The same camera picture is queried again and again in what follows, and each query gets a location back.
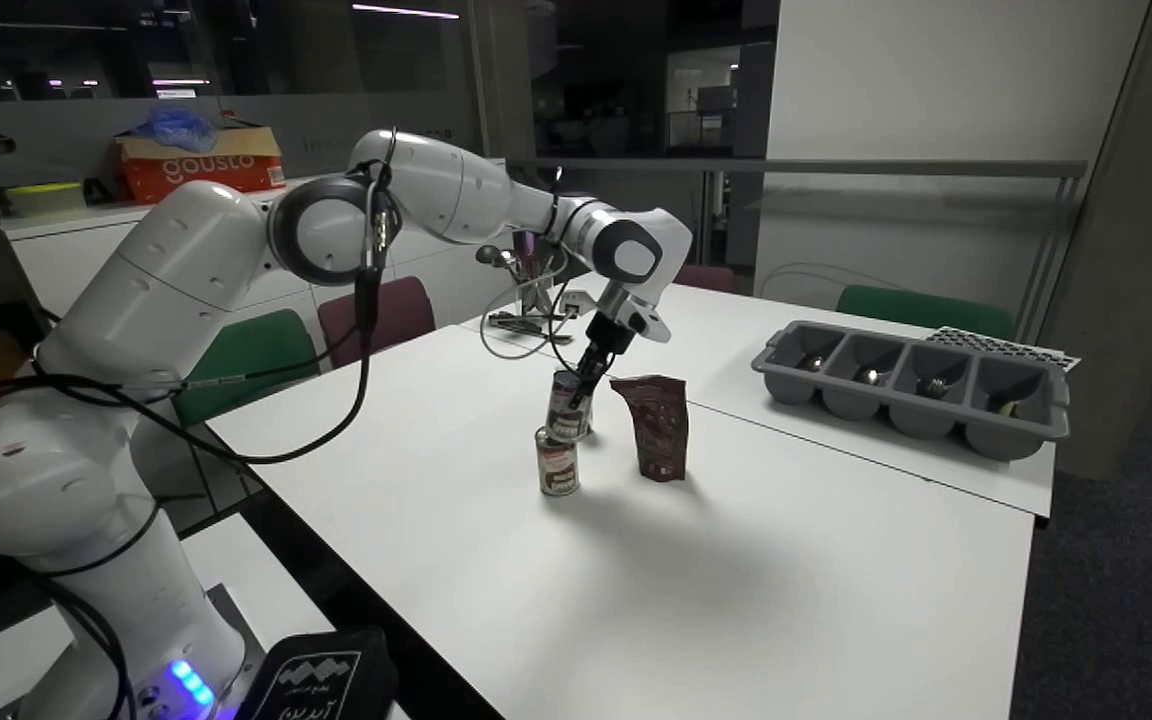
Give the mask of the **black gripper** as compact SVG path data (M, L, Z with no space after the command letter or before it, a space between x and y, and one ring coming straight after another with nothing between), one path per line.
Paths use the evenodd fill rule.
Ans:
M574 398L586 399L601 385L601 375L625 357L630 343L630 330L606 321L604 311L586 326L586 347L574 366Z

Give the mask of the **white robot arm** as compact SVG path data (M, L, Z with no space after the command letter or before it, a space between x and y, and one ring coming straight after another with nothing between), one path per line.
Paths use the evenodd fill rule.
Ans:
M590 391L630 342L661 342L661 295L691 231L665 209L545 192L467 150L373 127L334 175L267 203L193 181L98 266L30 362L0 380L0 555L25 565L68 625L68 650L14 699L14 720L210 720L246 644L210 605L132 435L158 416L237 299L282 270L377 295L409 230L460 248L540 231L604 282L574 366Z

